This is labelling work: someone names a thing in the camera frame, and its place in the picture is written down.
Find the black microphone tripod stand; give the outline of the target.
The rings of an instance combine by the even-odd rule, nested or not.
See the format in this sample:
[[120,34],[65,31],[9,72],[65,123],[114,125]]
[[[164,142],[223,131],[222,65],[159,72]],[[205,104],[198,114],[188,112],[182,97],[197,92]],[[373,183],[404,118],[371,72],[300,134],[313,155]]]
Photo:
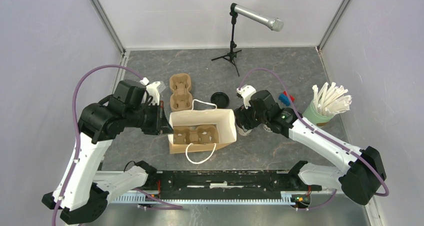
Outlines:
[[223,56],[213,58],[213,59],[211,59],[211,61],[215,61],[215,60],[218,60],[218,59],[224,59],[224,60],[230,62],[235,67],[237,75],[240,76],[238,67],[237,67],[236,62],[235,62],[235,58],[237,57],[237,54],[239,52],[241,52],[242,50],[235,51],[237,44],[234,42],[235,25],[237,23],[238,13],[236,13],[234,11],[230,11],[229,15],[231,16],[231,39],[230,39],[230,45],[229,45],[229,52],[227,54],[223,55]]

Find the silver microphone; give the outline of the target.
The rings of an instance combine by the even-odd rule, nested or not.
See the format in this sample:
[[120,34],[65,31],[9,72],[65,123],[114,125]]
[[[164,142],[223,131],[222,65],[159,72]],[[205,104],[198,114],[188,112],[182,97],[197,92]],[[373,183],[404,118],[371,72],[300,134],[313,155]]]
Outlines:
[[256,11],[253,11],[236,3],[232,3],[232,5],[230,6],[230,10],[266,26],[271,31],[280,32],[284,27],[284,23],[279,18],[261,15]]

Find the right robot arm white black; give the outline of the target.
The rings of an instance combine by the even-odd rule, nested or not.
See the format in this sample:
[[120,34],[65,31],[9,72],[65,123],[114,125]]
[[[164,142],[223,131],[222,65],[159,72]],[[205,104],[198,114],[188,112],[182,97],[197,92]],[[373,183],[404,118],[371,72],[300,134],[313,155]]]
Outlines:
[[325,132],[293,108],[281,108],[267,90],[250,85],[237,89],[243,105],[235,109],[235,122],[241,135],[258,126],[299,142],[332,163],[320,166],[300,161],[291,170],[289,184],[295,190],[307,185],[342,191],[357,204],[366,205],[374,196],[387,196],[386,172],[380,153],[346,143]]

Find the blue red block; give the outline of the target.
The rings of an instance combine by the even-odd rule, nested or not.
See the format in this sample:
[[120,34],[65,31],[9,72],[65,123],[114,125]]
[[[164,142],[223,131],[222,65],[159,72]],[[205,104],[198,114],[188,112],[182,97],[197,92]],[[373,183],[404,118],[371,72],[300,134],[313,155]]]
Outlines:
[[290,106],[291,102],[295,101],[295,98],[291,94],[288,94],[286,91],[283,91],[279,95],[278,99],[286,106]]

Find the green cup holder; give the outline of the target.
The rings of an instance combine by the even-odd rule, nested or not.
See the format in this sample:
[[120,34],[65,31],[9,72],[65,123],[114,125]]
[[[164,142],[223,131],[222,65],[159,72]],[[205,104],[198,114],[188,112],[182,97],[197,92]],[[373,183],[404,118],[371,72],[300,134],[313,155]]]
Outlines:
[[310,102],[308,107],[302,114],[303,117],[308,119],[308,121],[318,127],[322,127],[326,125],[330,120],[334,118],[334,116],[323,116],[318,113],[318,111],[314,108],[313,102]]

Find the brown paper bag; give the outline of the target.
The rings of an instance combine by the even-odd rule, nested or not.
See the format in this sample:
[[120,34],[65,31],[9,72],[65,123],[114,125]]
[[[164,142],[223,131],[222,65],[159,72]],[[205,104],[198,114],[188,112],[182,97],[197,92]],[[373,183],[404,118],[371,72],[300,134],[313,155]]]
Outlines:
[[[173,133],[168,135],[169,153],[184,154],[192,164],[208,161],[214,153],[237,141],[235,114],[231,109],[219,109],[216,104],[194,99],[212,109],[195,110],[193,107],[172,112],[169,123]],[[194,152],[210,152],[201,161],[194,161],[189,154]]]

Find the white paper cup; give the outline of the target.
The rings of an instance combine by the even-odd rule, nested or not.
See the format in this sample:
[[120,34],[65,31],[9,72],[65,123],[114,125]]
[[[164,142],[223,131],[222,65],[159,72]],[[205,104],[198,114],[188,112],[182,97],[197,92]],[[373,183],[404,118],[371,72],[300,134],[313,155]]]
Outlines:
[[263,124],[262,127],[266,132],[273,132],[273,130],[270,127],[268,127],[266,124]]
[[238,131],[238,134],[239,135],[241,135],[241,136],[247,136],[247,135],[249,135],[252,132],[252,129],[248,130],[248,129],[237,127],[237,131]]

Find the cardboard cup carrier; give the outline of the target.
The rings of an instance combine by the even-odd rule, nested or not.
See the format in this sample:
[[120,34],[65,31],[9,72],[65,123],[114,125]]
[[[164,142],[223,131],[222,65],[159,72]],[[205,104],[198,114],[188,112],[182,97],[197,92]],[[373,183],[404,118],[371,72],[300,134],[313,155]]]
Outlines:
[[215,125],[175,126],[173,144],[209,144],[219,143],[219,134]]
[[189,110],[193,107],[192,81],[189,74],[179,73],[172,75],[169,79],[169,86],[172,91],[170,97],[172,112]]

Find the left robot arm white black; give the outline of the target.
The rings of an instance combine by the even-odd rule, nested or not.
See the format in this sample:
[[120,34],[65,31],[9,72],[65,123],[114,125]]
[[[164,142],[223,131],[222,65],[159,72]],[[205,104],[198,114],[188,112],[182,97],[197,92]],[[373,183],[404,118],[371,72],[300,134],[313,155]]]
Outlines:
[[107,149],[124,129],[139,128],[146,135],[173,133],[160,99],[164,89],[161,81],[122,80],[113,94],[83,109],[65,174],[56,190],[42,198],[64,223],[93,222],[122,194],[156,186],[156,169],[144,161],[104,181],[94,182],[94,177]]

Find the white wrapped straws bundle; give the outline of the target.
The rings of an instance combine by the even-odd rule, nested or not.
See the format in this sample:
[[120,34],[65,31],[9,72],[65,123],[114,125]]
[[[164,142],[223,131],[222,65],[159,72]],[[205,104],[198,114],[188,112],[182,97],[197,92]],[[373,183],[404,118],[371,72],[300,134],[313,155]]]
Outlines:
[[335,82],[325,82],[321,88],[312,86],[312,108],[321,116],[331,117],[350,110],[352,96],[348,95],[348,89]]

